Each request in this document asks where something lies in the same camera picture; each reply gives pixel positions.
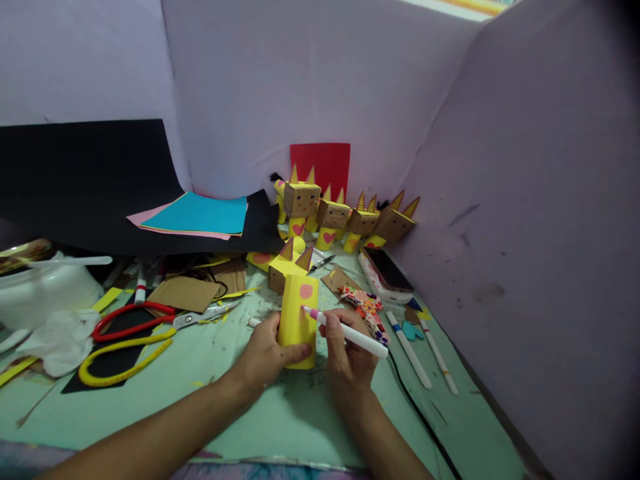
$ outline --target green table surface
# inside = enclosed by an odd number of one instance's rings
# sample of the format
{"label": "green table surface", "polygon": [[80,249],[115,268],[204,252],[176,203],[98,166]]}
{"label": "green table surface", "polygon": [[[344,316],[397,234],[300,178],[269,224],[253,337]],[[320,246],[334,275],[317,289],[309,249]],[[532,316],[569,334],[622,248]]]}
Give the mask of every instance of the green table surface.
{"label": "green table surface", "polygon": [[[355,255],[348,255],[336,242],[331,253],[334,262],[363,288],[368,288]],[[332,266],[312,276],[320,278]],[[0,389],[0,439],[83,449],[101,438],[140,420],[220,378],[242,353],[252,328],[251,317],[263,319],[280,309],[282,297],[266,286],[262,270],[247,264],[247,288],[261,289],[246,294],[226,322],[194,325],[180,330],[173,344],[150,366],[129,379],[123,387],[61,395],[70,375],[52,385],[42,375],[15,378]],[[110,306],[122,306],[129,295]],[[340,307],[335,296],[322,284],[319,307]],[[385,304],[400,321],[404,308]],[[400,342],[381,313],[390,332],[390,350],[402,378],[448,450],[464,479],[513,480],[526,474],[510,438],[479,394],[451,342],[436,320],[429,328],[460,392],[453,396],[440,372],[426,340],[411,342],[433,384],[426,390],[420,384]],[[148,355],[155,346],[143,352]],[[16,358],[15,353],[0,357],[0,369]],[[365,466],[356,446],[329,397],[326,382],[327,346],[317,335],[317,360],[312,371],[284,371],[256,404],[232,426],[214,439],[205,450],[219,455],[214,461],[286,459],[311,465],[362,468]],[[433,440],[402,392],[389,360],[380,361],[373,378],[384,410],[402,436],[437,479],[453,476]],[[16,420],[31,410],[20,428]]]}

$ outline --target tissue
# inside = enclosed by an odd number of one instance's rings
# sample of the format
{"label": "tissue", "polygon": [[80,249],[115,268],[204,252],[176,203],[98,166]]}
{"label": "tissue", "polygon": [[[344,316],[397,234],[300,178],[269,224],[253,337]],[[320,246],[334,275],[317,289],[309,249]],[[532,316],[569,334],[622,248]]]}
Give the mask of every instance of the tissue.
{"label": "tissue", "polygon": [[52,313],[16,351],[41,358],[48,375],[62,377],[91,352],[91,332],[99,321],[100,314],[92,309]]}

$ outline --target black construction paper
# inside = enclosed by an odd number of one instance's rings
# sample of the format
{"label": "black construction paper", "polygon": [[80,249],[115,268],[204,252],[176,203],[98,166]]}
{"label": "black construction paper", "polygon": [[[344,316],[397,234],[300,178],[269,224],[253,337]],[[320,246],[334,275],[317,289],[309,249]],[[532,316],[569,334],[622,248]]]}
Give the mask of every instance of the black construction paper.
{"label": "black construction paper", "polygon": [[247,197],[242,237],[227,241],[155,233],[126,219],[183,193],[160,119],[0,127],[0,145],[0,217],[51,240],[110,255],[282,248],[278,209],[264,190]]}
{"label": "black construction paper", "polygon": [[[131,296],[131,298],[127,302],[127,305],[133,303],[133,300],[134,295]],[[145,309],[131,310],[120,315],[119,317],[116,317],[111,322],[111,326],[109,327],[107,332],[116,333],[131,327],[135,327],[136,325],[141,325],[142,323],[153,320],[154,318],[155,317]],[[93,346],[91,352],[93,353],[96,350],[100,350],[104,347],[108,347],[109,345],[113,345],[114,343],[119,343],[125,340],[134,340],[138,338],[148,337],[150,336],[151,332],[153,332],[153,328],[148,328],[123,339],[96,343]],[[158,348],[161,344],[162,342],[154,343],[150,345],[149,348]],[[112,377],[126,370],[129,370],[136,364],[138,357],[140,356],[140,352],[142,352],[142,349],[144,347],[144,345],[141,345],[140,347],[130,347],[100,355],[89,367],[89,373],[95,377]],[[123,380],[122,382],[115,383],[114,385],[110,385],[108,387],[89,387],[88,385],[82,383],[80,377],[78,376],[78,372],[76,371],[74,376],[71,377],[68,384],[66,384],[61,393],[73,393],[85,390],[102,390],[105,388],[122,387],[126,382],[126,380]]]}

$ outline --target pink paper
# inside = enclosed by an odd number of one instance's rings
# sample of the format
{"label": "pink paper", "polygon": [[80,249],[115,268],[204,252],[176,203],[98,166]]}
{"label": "pink paper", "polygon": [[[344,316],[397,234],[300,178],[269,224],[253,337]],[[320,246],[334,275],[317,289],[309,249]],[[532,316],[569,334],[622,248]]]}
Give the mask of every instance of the pink paper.
{"label": "pink paper", "polygon": [[220,240],[229,240],[231,238],[230,235],[223,235],[221,233],[170,232],[170,231],[164,231],[164,230],[150,229],[150,228],[142,227],[140,225],[141,223],[146,222],[147,220],[149,220],[154,215],[157,215],[158,213],[162,212],[162,210],[164,210],[169,205],[170,205],[170,203],[168,203],[166,205],[162,205],[162,206],[154,208],[154,209],[151,209],[151,210],[144,211],[144,212],[134,213],[133,215],[128,216],[127,220],[129,220],[132,224],[134,224],[139,229],[154,231],[156,233],[164,233],[164,234],[169,234],[169,235],[191,235],[193,237],[208,237],[208,238],[217,238],[217,239],[220,239]]}

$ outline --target scissors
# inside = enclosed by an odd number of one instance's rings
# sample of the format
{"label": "scissors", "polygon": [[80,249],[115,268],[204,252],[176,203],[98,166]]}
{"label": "scissors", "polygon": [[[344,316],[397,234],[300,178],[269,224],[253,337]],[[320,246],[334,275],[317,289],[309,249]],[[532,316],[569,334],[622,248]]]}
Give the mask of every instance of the scissors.
{"label": "scissors", "polygon": [[[170,323],[171,328],[167,332],[164,332],[160,335],[152,335],[150,337],[144,337],[141,339],[125,340],[122,342],[114,343],[113,345],[109,345],[108,347],[102,348],[100,350],[96,350],[95,352],[90,354],[84,360],[84,362],[82,362],[82,364],[80,365],[80,368],[78,368],[78,376],[80,377],[80,380],[82,381],[82,383],[90,387],[108,387],[115,383],[121,382],[122,380],[131,378],[136,373],[144,370],[146,366],[148,366],[152,361],[158,358],[160,354],[164,352],[164,350],[166,350],[170,346],[170,344],[173,343],[173,340],[171,339],[171,337],[174,336],[178,332],[178,330],[180,330],[181,328],[185,328],[190,325],[193,325],[194,323],[198,323],[200,321],[206,321],[206,320],[218,317],[236,308],[236,306],[238,306],[239,303],[240,303],[240,300],[236,300],[235,302],[231,302],[226,305],[216,305],[216,306],[210,307],[207,310],[205,310],[204,313],[186,312],[186,313],[183,313],[182,315],[176,315],[175,309],[172,307],[168,307],[166,305],[162,305],[160,303],[154,303],[150,301],[146,301],[140,305],[131,304],[131,305],[126,305],[122,308],[119,308],[118,310],[115,310],[114,312],[111,312],[110,314],[106,315],[102,320],[100,320],[100,322],[98,322],[98,324],[95,326],[93,330],[93,333],[91,334],[94,341],[104,342],[104,341],[112,341],[112,340],[126,338],[134,333],[137,333],[142,330],[146,330],[151,327],[156,327],[157,325],[160,325],[162,323]],[[100,333],[100,330],[102,330],[104,326],[109,324],[109,322],[114,320],[116,317],[128,311],[136,310],[140,308],[150,308],[150,309],[158,310],[162,313],[166,313],[166,316],[149,320],[148,322],[145,322],[141,325],[136,325],[135,327],[128,328],[126,330],[122,330],[119,332],[106,333],[106,334]],[[163,342],[162,345],[160,345],[150,356],[148,356],[147,358],[142,360],[142,362],[133,366],[129,370],[119,373],[118,375],[114,375],[112,377],[94,377],[92,374],[89,373],[89,366],[100,355],[103,355],[110,351],[121,350],[129,347],[138,347],[140,345],[150,345],[152,343],[157,343],[160,341]]]}

